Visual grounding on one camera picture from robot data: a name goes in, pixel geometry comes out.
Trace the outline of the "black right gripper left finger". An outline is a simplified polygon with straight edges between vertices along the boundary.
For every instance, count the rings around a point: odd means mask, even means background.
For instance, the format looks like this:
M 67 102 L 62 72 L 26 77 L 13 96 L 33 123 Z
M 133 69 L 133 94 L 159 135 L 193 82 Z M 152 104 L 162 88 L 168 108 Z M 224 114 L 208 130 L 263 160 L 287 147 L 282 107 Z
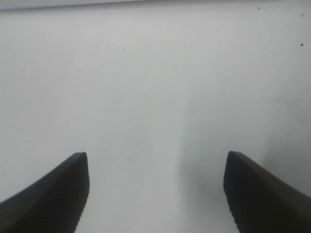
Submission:
M 87 154 L 77 152 L 0 203 L 2 233 L 73 233 L 89 195 Z

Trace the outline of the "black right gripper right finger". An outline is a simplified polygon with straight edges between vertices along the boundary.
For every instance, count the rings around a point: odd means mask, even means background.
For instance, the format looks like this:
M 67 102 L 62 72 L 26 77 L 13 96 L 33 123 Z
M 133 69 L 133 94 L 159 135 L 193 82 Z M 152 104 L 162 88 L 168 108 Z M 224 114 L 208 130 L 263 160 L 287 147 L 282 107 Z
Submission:
M 309 233 L 311 199 L 241 152 L 227 155 L 224 192 L 241 233 Z

